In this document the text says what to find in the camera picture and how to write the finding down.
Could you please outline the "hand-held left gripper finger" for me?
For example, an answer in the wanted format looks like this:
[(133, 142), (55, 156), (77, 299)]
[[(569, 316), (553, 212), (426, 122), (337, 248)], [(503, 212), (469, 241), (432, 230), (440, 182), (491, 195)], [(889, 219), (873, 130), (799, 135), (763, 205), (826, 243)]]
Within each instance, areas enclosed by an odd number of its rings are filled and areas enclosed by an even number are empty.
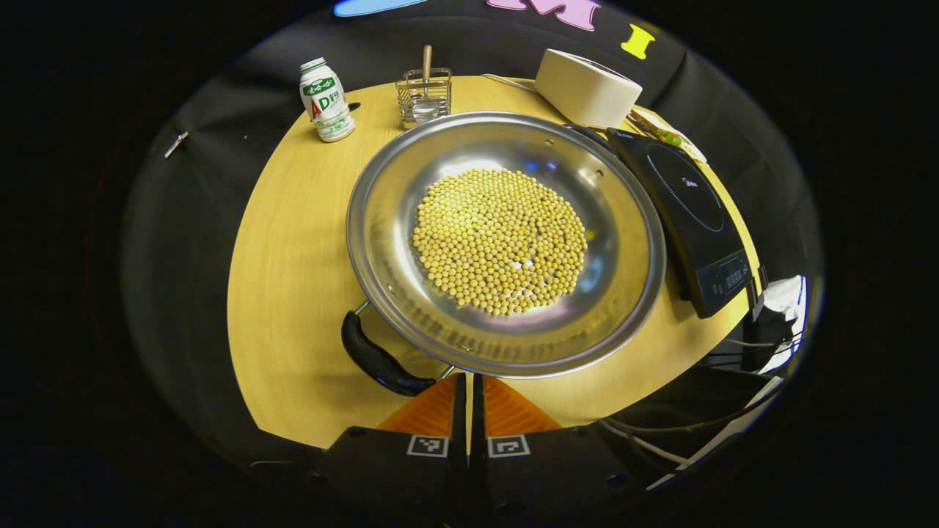
[(355, 527), (452, 527), (467, 476), (467, 379), (450, 374), (372, 428), (346, 428), (315, 462), (315, 489)]
[(595, 427), (560, 427), (499, 378), (472, 378), (469, 523), (602, 527), (638, 491)]

